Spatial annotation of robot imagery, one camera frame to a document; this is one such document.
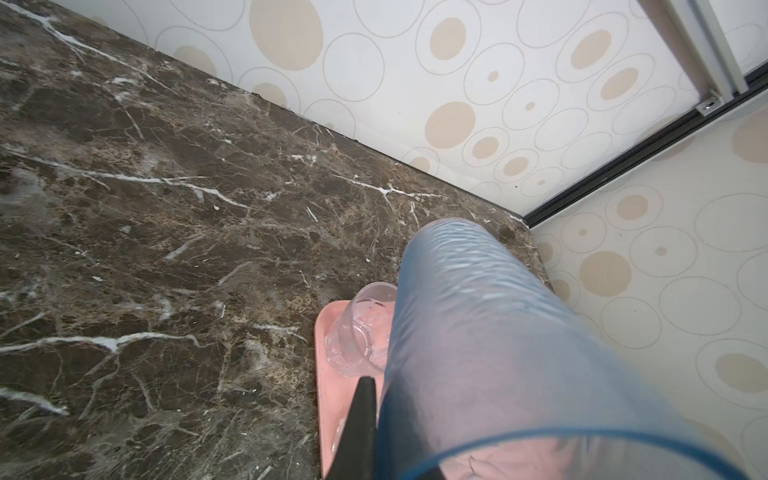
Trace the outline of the blue translucent tall cup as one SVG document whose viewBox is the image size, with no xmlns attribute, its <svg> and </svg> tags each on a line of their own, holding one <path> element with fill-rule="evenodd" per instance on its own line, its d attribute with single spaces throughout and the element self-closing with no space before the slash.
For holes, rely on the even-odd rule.
<svg viewBox="0 0 768 480">
<path fill-rule="evenodd" d="M 379 479 L 740 479 L 483 227 L 434 221 L 398 278 Z"/>
</svg>

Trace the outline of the pink plastic tray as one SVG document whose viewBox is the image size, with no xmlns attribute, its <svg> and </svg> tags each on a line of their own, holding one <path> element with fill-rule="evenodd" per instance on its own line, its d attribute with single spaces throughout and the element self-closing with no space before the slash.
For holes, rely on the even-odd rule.
<svg viewBox="0 0 768 480">
<path fill-rule="evenodd" d="M 392 301 L 334 301 L 314 327 L 322 477 L 372 479 Z"/>
</svg>

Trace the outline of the clear tumbler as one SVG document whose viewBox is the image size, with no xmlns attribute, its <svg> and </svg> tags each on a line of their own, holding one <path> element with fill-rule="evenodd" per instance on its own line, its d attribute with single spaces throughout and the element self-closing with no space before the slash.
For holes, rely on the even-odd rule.
<svg viewBox="0 0 768 480">
<path fill-rule="evenodd" d="M 397 287 L 374 282 L 363 287 L 332 322 L 325 335 L 325 355 L 345 376 L 384 373 L 394 318 Z"/>
</svg>

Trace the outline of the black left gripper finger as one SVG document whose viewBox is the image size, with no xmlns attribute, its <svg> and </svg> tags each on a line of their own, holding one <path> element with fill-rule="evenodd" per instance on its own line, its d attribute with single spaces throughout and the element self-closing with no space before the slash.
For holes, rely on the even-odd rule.
<svg viewBox="0 0 768 480">
<path fill-rule="evenodd" d="M 372 480 L 374 478 L 376 408 L 375 380 L 369 376 L 361 377 L 326 479 Z"/>
</svg>

